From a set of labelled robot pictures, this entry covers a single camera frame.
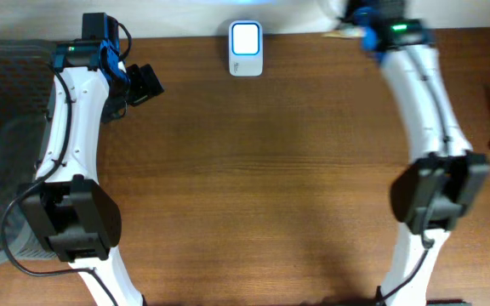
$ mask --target black cable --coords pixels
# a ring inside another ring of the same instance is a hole
[[[409,59],[412,61],[413,65],[419,72],[419,75],[421,76],[421,81],[423,81],[426,85],[426,88],[432,96],[432,99],[434,100],[434,104],[436,105],[436,111],[438,113],[438,117],[440,118],[440,126],[442,128],[442,133],[443,133],[443,139],[442,142],[444,144],[444,150],[446,151],[447,156],[449,156],[449,142],[451,141],[451,138],[449,137],[447,133],[447,128],[446,128],[446,122],[445,122],[445,117],[443,116],[443,111],[442,111],[442,103],[440,99],[438,99],[438,95],[436,94],[436,90],[430,83],[430,77],[426,75],[426,69],[421,65],[415,54],[412,52],[410,47],[404,47],[404,50],[406,51],[407,55],[409,56]]]
[[[387,293],[382,298],[380,298],[379,300],[377,300],[376,303],[375,303],[376,306],[383,305],[383,303],[386,300],[388,300],[393,295],[397,294],[403,287],[407,286],[407,284],[409,284],[411,281],[413,281],[413,279],[415,278],[415,275],[417,275],[417,273],[423,267],[424,261],[426,260],[426,257],[429,255],[429,251],[430,251],[430,249],[425,249],[424,250],[423,255],[421,256],[421,258],[417,262],[417,265],[415,265],[415,269],[413,269],[412,274],[405,281],[403,281],[403,283],[401,283],[398,287],[394,288],[391,292]]]
[[[424,212],[423,221],[419,225],[419,231],[421,232],[421,244],[423,245],[423,248],[425,250],[430,250],[434,246],[434,243],[436,242],[434,239],[431,239],[426,236],[426,230],[429,227],[429,222],[432,219],[433,214],[434,214],[434,201],[433,199],[430,199],[429,205],[426,207],[426,211]]]
[[[132,49],[132,35],[128,32],[128,29],[126,29],[126,26],[124,26],[120,22],[118,23],[118,26],[120,26],[122,28],[124,33],[126,33],[126,37],[128,38],[128,48],[126,49],[126,51],[124,51],[123,54],[118,56],[118,61],[123,61],[128,57],[129,51]]]
[[[64,136],[64,143],[62,145],[62,149],[60,152],[60,155],[58,156],[57,160],[53,160],[54,166],[48,171],[47,174],[43,175],[40,178],[37,178],[33,184],[24,192],[16,196],[10,204],[7,206],[7,209],[5,210],[5,213],[3,214],[3,217],[1,219],[0,223],[0,243],[1,243],[1,248],[3,249],[3,252],[5,255],[7,255],[7,258],[9,259],[9,262],[18,270],[21,272],[29,275],[29,276],[35,276],[35,277],[47,277],[47,276],[58,276],[58,275],[68,275],[68,274],[73,274],[73,273],[88,273],[89,275],[92,275],[94,279],[100,284],[101,288],[103,291],[107,294],[109,299],[114,305],[117,304],[117,300],[112,296],[111,292],[107,288],[107,286],[103,283],[101,278],[95,273],[93,269],[88,269],[88,268],[82,268],[82,269],[63,269],[63,270],[58,270],[58,271],[52,271],[52,272],[34,272],[23,266],[21,263],[18,262],[18,260],[14,257],[13,253],[9,249],[9,243],[7,242],[7,236],[5,235],[5,222],[7,218],[9,217],[10,212],[18,206],[25,198],[30,196],[34,191],[36,191],[48,178],[50,178],[60,167],[61,163],[64,160],[64,157],[66,156],[67,152],[67,146],[69,145],[69,138],[71,137],[71,112],[72,112],[72,101],[71,101],[71,94],[69,92],[69,88],[67,88],[67,85],[64,81],[64,79],[61,77],[61,75],[54,70],[54,68],[51,65],[48,65],[48,68],[54,73],[56,78],[58,78],[58,81],[60,81],[61,86],[64,88],[64,91],[66,92],[66,103],[67,103],[67,121],[66,121],[66,134]]]

